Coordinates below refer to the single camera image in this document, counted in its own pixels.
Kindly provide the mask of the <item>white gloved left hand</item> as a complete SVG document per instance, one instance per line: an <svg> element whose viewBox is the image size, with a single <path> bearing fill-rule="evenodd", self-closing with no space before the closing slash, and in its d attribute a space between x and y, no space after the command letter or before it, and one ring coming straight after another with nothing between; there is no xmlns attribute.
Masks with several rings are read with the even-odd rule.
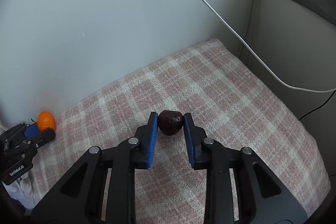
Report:
<svg viewBox="0 0 336 224"><path fill-rule="evenodd" d="M35 192L28 172L10 185L6 185L5 183L3 185L9 196L18 201L26 209L31 210L35 207Z"/></svg>

